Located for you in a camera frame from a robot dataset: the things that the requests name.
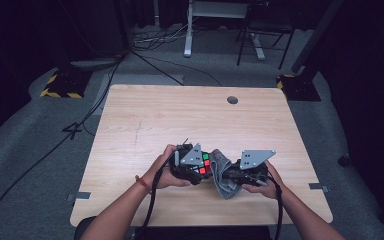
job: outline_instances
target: wooden table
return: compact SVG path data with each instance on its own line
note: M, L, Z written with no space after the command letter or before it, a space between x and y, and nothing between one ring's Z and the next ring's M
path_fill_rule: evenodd
M237 104L227 102L229 96ZM200 143L220 149L230 160L242 150L276 150L270 162L283 181L311 209L332 221L297 126L279 89L114 85L96 133L71 223L98 215L143 175L167 144ZM150 196L132 226L141 226ZM224 200L212 178L197 186L158 190L150 226L270 225L277 223L277 201L240 191ZM284 214L283 223L292 223Z

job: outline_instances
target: controller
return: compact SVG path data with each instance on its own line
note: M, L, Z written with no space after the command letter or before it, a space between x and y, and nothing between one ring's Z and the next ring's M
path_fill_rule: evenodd
M268 169L265 161L276 154L274 150L244 150L242 158L226 169L223 179L231 179L238 185L267 186ZM210 154L201 150L198 143L178 145L169 159L170 171L176 178L190 181L193 185L213 176Z

